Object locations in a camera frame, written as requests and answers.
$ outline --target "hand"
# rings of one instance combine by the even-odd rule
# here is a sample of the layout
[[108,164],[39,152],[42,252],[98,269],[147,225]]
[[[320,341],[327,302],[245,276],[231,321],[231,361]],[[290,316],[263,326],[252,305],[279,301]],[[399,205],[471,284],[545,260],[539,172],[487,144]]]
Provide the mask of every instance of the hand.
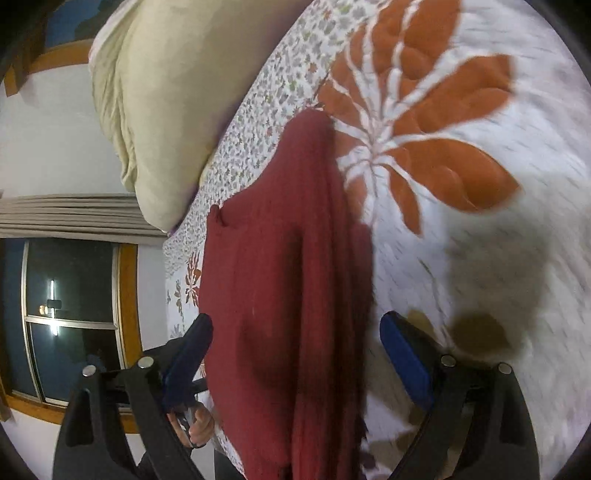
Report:
[[[191,443],[189,439],[183,432],[183,429],[178,424],[177,417],[174,413],[167,414],[168,420],[173,426],[175,433],[177,434],[178,438],[180,439],[181,443],[185,447],[191,447]],[[213,436],[213,432],[215,430],[216,422],[213,419],[209,410],[205,408],[201,402],[198,403],[197,409],[195,411],[195,423],[191,425],[189,428],[189,436],[191,438],[191,442],[198,447],[202,447],[205,445]]]

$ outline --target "beige pillow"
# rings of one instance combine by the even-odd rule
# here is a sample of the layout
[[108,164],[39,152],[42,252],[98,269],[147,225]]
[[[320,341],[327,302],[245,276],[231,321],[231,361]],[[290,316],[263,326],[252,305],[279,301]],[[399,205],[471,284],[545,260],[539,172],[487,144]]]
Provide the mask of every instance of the beige pillow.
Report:
[[310,0],[127,0],[90,53],[100,124],[146,220],[182,220],[262,65]]

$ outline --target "bed sheet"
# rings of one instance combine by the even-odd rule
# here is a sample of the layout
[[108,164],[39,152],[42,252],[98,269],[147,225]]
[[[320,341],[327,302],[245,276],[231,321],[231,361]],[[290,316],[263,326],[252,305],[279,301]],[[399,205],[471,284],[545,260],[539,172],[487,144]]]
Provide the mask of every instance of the bed sheet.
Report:
[[171,337],[199,311],[210,206],[310,106],[334,117],[350,206],[372,228],[363,475],[387,478],[421,421],[379,342],[396,310],[459,357],[513,365],[552,478],[591,420],[591,88],[576,61],[523,0],[314,1],[164,245]]

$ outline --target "black clamp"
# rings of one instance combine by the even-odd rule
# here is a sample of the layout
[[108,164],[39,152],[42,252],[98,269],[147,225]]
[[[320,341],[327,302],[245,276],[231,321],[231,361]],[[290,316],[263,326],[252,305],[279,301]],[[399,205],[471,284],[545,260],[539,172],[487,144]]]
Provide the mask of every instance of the black clamp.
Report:
[[165,413],[194,406],[207,389],[193,378],[212,337],[211,319],[200,314],[182,338],[144,352],[128,369],[85,368],[61,425],[53,478],[138,480],[119,417],[118,405],[129,404],[158,478],[203,480]]
[[466,403],[474,415],[453,480],[539,480],[534,430],[513,369],[459,364],[396,312],[380,337],[412,401],[427,415],[389,480],[435,480]]

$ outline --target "beige curtain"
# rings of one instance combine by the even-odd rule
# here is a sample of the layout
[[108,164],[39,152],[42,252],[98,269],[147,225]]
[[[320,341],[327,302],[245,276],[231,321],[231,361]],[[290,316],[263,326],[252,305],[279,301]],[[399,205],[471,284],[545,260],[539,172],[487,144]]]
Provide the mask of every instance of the beige curtain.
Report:
[[46,195],[0,199],[0,238],[49,236],[161,245],[134,195]]

